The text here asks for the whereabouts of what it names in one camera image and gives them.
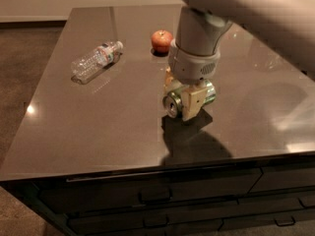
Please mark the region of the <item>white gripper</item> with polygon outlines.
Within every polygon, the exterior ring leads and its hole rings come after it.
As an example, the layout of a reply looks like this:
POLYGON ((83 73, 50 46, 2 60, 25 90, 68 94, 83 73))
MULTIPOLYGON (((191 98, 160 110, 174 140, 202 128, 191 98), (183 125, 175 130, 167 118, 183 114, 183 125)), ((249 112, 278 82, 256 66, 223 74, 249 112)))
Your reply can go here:
MULTIPOLYGON (((184 85, 198 84, 200 81, 210 79, 216 72, 221 53, 216 51, 210 56, 189 54, 181 50, 175 40, 169 48, 168 65, 165 70, 163 91, 169 93, 184 85)), ((181 92, 182 119, 188 121, 197 116, 207 95, 204 87, 189 86, 181 92)))

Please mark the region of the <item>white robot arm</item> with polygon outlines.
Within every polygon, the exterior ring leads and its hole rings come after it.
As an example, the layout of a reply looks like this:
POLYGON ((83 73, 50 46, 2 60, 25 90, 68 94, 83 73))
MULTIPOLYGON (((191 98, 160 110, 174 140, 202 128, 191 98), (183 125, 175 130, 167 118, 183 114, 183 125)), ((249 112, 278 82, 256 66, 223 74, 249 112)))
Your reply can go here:
POLYGON ((170 43, 163 107, 188 121, 212 102, 210 82, 220 42, 237 24, 295 67, 315 70, 315 0, 182 0, 176 38, 170 43))

